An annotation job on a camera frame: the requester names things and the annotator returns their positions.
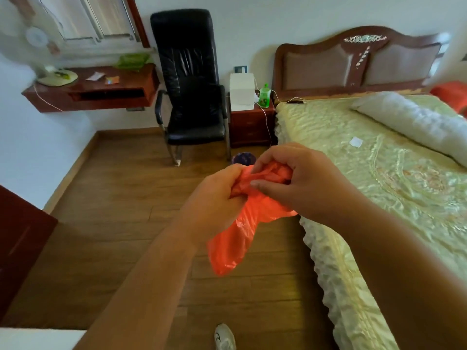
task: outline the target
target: shoe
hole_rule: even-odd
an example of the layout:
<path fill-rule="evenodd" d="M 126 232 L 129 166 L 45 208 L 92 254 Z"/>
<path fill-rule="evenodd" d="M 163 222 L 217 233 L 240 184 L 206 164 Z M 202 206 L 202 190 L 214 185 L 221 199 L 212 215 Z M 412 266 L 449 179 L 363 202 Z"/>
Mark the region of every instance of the shoe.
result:
<path fill-rule="evenodd" d="M 235 336 L 224 323 L 219 324 L 214 330 L 214 343 L 216 344 L 216 350 L 237 350 Z"/>

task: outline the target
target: chair armrest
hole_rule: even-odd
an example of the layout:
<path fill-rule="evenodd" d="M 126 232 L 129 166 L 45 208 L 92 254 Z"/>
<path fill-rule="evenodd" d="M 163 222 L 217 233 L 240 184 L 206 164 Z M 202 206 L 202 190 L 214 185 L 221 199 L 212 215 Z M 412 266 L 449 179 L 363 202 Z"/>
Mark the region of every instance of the chair armrest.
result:
<path fill-rule="evenodd" d="M 154 107 L 154 113 L 155 113 L 155 119 L 157 120 L 157 123 L 159 125 L 164 125 L 164 122 L 162 122 L 162 115 L 161 115 L 161 106 L 162 106 L 162 97 L 167 94 L 167 91 L 165 89 L 160 89 L 159 93 L 157 94 L 157 99 L 155 100 L 155 107 Z"/>
<path fill-rule="evenodd" d="M 227 119 L 227 102 L 225 100 L 225 87 L 223 85 L 219 85 L 219 90 L 222 105 L 222 118 Z"/>

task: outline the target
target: headboard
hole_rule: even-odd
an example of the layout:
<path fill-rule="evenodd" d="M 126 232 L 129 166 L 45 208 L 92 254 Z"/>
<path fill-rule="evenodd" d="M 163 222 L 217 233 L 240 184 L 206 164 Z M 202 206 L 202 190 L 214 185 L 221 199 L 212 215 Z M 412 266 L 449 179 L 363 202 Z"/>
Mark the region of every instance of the headboard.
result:
<path fill-rule="evenodd" d="M 411 37 L 382 26 L 352 28 L 310 44 L 282 44 L 273 89 L 281 101 L 375 91 L 419 91 L 433 76 L 448 33 Z"/>

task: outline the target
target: bed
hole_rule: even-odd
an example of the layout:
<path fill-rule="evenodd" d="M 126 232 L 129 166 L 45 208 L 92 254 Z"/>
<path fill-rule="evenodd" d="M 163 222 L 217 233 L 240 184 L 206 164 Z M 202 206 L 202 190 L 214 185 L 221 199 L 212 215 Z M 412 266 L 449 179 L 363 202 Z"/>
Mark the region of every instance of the bed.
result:
<path fill-rule="evenodd" d="M 368 26 L 276 52 L 279 143 L 325 152 L 373 202 L 404 219 L 460 277 L 467 280 L 467 170 L 373 119 L 349 109 L 354 96 L 392 90 L 446 116 L 456 113 L 421 90 L 447 48 L 446 34 L 409 37 Z M 279 103 L 294 97 L 301 104 Z M 352 137 L 360 147 L 349 144 Z M 301 218 L 324 304 L 341 350 L 397 349 L 397 344 L 345 241 Z"/>

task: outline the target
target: green bottle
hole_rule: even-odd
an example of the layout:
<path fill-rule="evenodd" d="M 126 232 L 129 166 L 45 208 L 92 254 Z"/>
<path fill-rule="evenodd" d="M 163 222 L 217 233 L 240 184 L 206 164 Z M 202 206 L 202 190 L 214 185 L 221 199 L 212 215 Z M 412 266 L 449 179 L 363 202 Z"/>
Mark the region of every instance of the green bottle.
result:
<path fill-rule="evenodd" d="M 258 101 L 258 104 L 263 108 L 268 108 L 270 100 L 271 89 L 268 87 L 268 84 L 265 83 L 264 87 L 260 89 L 260 100 Z"/>

